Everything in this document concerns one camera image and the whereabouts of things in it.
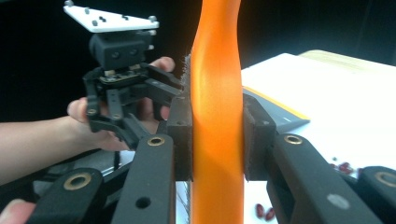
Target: orange object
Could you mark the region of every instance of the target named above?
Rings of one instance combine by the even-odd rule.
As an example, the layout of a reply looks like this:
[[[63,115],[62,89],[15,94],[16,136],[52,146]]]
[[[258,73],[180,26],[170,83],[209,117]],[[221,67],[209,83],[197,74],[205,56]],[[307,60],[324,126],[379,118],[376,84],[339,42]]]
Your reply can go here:
[[[240,0],[204,0],[191,52],[193,224],[243,223]]]

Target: table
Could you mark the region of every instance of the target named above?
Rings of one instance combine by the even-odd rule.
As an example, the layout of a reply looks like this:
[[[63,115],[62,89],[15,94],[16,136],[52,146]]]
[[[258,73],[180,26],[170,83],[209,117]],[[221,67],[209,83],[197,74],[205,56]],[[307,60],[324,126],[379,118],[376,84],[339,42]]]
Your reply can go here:
[[[290,133],[307,138],[328,162],[396,169],[396,67],[310,50],[250,66],[242,82],[308,116],[309,124]],[[246,183],[245,223],[263,223],[254,206],[271,206],[265,185]]]

